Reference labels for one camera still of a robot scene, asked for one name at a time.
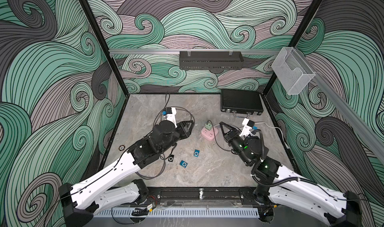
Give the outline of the green charger adapter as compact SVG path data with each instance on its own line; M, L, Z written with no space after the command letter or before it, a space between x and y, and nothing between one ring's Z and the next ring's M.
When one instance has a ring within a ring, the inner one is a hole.
M206 122L206 124L205 124L205 129L206 130L208 130L208 131L210 131L211 129L212 129L212 124L210 123L210 122Z

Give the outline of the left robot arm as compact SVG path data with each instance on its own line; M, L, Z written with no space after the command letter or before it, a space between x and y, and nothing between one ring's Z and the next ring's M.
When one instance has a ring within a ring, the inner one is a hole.
M65 183L59 188L65 224L83 227L94 215L125 203L144 202L149 190L144 181L114 188L126 177L157 161L161 154L187 139L195 126L193 120L177 124L164 120L153 126L150 133L136 141L121 156L91 177L76 183Z

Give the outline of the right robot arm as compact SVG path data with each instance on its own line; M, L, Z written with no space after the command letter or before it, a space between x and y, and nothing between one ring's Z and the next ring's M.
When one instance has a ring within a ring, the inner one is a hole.
M242 129L224 122L219 125L231 152L251 168L251 177L257 183L253 196L259 203L260 221L271 222L274 208L285 206L329 227L362 226L359 195L321 186L269 157L263 132L255 127L253 121L244 119Z

